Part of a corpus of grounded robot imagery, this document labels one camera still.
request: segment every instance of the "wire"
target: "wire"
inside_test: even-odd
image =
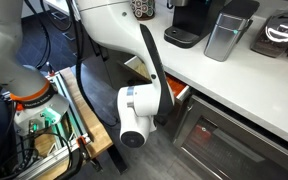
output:
[[[30,146],[30,148],[34,148],[35,147],[35,139],[31,139],[30,140],[29,146]],[[18,169],[20,170],[20,169],[26,168],[26,166],[30,162],[32,156],[33,156],[33,150],[29,151],[28,153],[26,153],[25,156],[24,156],[23,162],[20,164]]]
[[[52,25],[53,25],[56,29],[58,29],[58,30],[60,30],[60,31],[68,31],[68,30],[71,28],[71,26],[72,26],[72,17],[71,17],[71,16],[69,17],[69,24],[68,24],[68,26],[67,26],[66,28],[60,28],[59,26],[57,26],[57,25],[53,22],[52,17],[49,15],[49,13],[47,13],[47,11],[46,11],[46,9],[45,9],[45,6],[44,6],[44,0],[40,0],[40,4],[41,4],[41,7],[42,7],[43,12],[44,12],[45,14],[47,14],[49,21],[52,23]]]
[[[3,159],[3,154],[5,153],[5,148],[4,148],[4,146],[5,146],[5,141],[6,141],[6,139],[7,139],[7,136],[8,136],[8,134],[9,134],[9,132],[10,132],[10,129],[11,129],[11,127],[12,127],[12,125],[13,125],[13,122],[14,122],[14,117],[15,117],[15,113],[16,113],[16,110],[15,110],[15,107],[17,106],[17,102],[14,102],[14,101],[12,101],[11,102],[11,120],[10,120],[10,122],[9,122],[9,124],[8,124],[8,127],[7,127],[7,129],[6,129],[6,131],[5,131],[5,134],[4,134],[4,137],[3,137],[3,139],[2,139],[2,142],[3,142],[3,144],[2,144],[2,149],[1,149],[1,152],[0,152],[0,164],[1,164],[1,161],[2,161],[2,159]]]
[[[26,149],[23,149],[23,150],[21,150],[21,151],[18,151],[17,153],[15,153],[14,155],[12,155],[10,158],[8,158],[6,161],[4,161],[4,163],[3,163],[2,166],[0,167],[0,170],[2,169],[2,167],[3,167],[5,164],[7,164],[8,162],[10,162],[12,159],[14,159],[18,154],[23,153],[23,152],[25,152],[25,151],[34,151],[34,152],[35,152],[36,155],[35,155],[35,159],[33,160],[33,162],[32,162],[30,165],[26,166],[25,168],[23,168],[23,169],[21,169],[21,170],[18,170],[18,172],[16,172],[16,173],[13,173],[13,174],[11,174],[11,175],[9,175],[9,176],[0,178],[0,180],[13,179],[13,178],[15,178],[16,176],[18,176],[19,174],[21,174],[23,171],[25,171],[26,169],[28,169],[29,167],[31,167],[31,166],[36,162],[36,160],[38,159],[38,154],[39,154],[38,150],[37,150],[36,148],[26,148]]]
[[[70,149],[70,146],[69,146],[68,142],[67,142],[67,141],[65,140],[65,138],[63,138],[61,135],[56,134],[56,133],[48,133],[48,132],[46,132],[46,131],[47,131],[47,129],[45,129],[42,133],[35,134],[35,135],[33,135],[33,136],[31,135],[31,136],[25,137],[24,139],[22,139],[22,142],[19,142],[19,143],[16,144],[16,147],[19,146],[19,145],[21,145],[21,144],[22,144],[24,141],[26,141],[26,140],[36,139],[36,138],[38,138],[38,137],[40,137],[40,136],[42,136],[42,135],[44,135],[44,134],[49,134],[49,135],[57,136],[58,138],[61,139],[62,142],[65,143],[65,145],[66,145],[66,147],[67,147],[68,154],[69,154],[69,162],[68,162],[67,169],[69,169],[70,166],[71,166],[71,162],[72,162],[72,158],[73,158],[73,157],[72,157],[72,152],[71,152],[71,149]]]
[[[30,8],[30,10],[33,12],[33,14],[36,17],[36,19],[39,21],[39,23],[40,23],[40,25],[42,27],[43,33],[45,35],[45,38],[46,38],[46,45],[45,45],[45,50],[44,50],[43,56],[42,56],[42,58],[39,60],[39,62],[35,66],[38,70],[40,70],[45,65],[45,63],[48,61],[48,59],[50,57],[50,54],[51,54],[50,36],[49,36],[49,33],[48,33],[43,21],[41,20],[41,18],[39,17],[39,15],[35,11],[35,9],[33,8],[33,6],[30,3],[30,1],[29,0],[24,0],[24,1],[25,1],[26,5]]]
[[[67,126],[68,126],[68,133],[71,135],[73,133],[73,129],[72,129],[72,123],[70,121],[70,117],[68,116],[67,112],[64,115],[65,115],[65,119],[66,119]]]
[[[70,16],[71,17],[74,17],[74,11],[73,11],[73,8],[72,8],[72,2],[71,2],[71,0],[66,0],[66,3],[67,3],[67,6],[68,6],[68,8],[69,8],[69,14],[70,14]],[[83,84],[82,84],[82,80],[81,80],[81,71],[82,71],[82,68],[81,68],[81,65],[82,65],[82,54],[81,53],[83,53],[83,50],[81,50],[81,47],[80,47],[80,42],[79,42],[79,38],[78,38],[78,34],[77,34],[77,32],[78,32],[78,30],[77,30],[77,25],[76,25],[76,22],[73,20],[72,21],[73,22],[73,28],[74,28],[74,32],[75,32],[75,36],[76,36],[76,48],[77,48],[77,56],[76,56],[76,81],[77,81],[77,85],[78,85],[78,88],[79,88],[79,90],[80,90],[80,92],[81,92],[81,95],[82,95],[82,97],[83,97],[83,99],[85,100],[85,102],[86,102],[86,104],[90,107],[90,109],[94,112],[94,114],[95,114],[95,116],[99,119],[99,121],[102,123],[102,124],[104,124],[104,125],[106,125],[106,126],[108,126],[108,127],[115,127],[117,124],[118,124],[118,119],[116,119],[116,122],[114,123],[114,124],[108,124],[107,122],[105,122],[103,119],[101,119],[100,117],[99,117],[99,115],[96,113],[96,111],[95,111],[95,108],[94,108],[94,106],[92,105],[92,103],[91,103],[91,101],[88,99],[88,97],[87,97],[87,95],[86,95],[86,93],[85,93],[85,91],[84,91],[84,88],[83,88]],[[81,23],[81,21],[79,20],[78,21],[79,22],[79,24],[80,24],[80,31],[81,31],[81,33],[82,33],[82,37],[83,37],[83,30],[82,30],[82,28],[83,28],[83,25],[82,25],[82,23]]]

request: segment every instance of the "white countertop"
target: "white countertop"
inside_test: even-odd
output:
[[[141,21],[154,37],[166,72],[288,141],[288,59],[250,50],[264,19],[254,18],[249,31],[225,62],[204,56],[208,36],[190,49],[164,40],[173,14],[156,5],[156,16]]]

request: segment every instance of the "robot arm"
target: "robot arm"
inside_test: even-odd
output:
[[[174,104],[152,35],[137,22],[128,0],[76,0],[76,3],[93,40],[138,56],[148,69],[152,84],[124,87],[118,94],[121,140],[129,147],[140,147],[149,132],[155,130],[153,115],[167,114]],[[13,100],[25,106],[14,120],[18,134],[26,135],[31,123],[43,129],[45,116],[53,120],[49,125],[59,122],[68,101],[56,94],[35,68],[23,67],[16,61],[22,40],[22,4],[22,0],[0,0],[0,85],[11,92]]]
[[[22,41],[21,13],[23,0],[0,0],[0,86],[11,93],[18,109],[14,122],[19,135],[27,135],[31,124],[39,129],[56,124],[68,108],[68,101],[54,91],[50,82],[33,67],[16,60]]]
[[[129,147],[142,146],[154,131],[153,115],[165,115],[174,105],[153,37],[139,24],[128,0],[76,0],[82,23],[98,44],[134,54],[144,61],[152,84],[124,87],[118,93],[120,139]]]

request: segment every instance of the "open drawer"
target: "open drawer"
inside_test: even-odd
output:
[[[133,71],[140,78],[145,79],[147,82],[149,80],[149,74],[146,70],[145,64],[142,60],[140,60],[137,56],[134,56],[130,60],[124,63],[127,69]],[[184,82],[178,80],[177,78],[171,76],[166,73],[166,79],[168,84],[170,85],[174,96],[176,97],[176,102],[182,103],[186,97],[190,94],[190,87],[186,85]]]

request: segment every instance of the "oven door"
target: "oven door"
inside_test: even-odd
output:
[[[288,180],[288,150],[197,96],[174,144],[215,179]]]

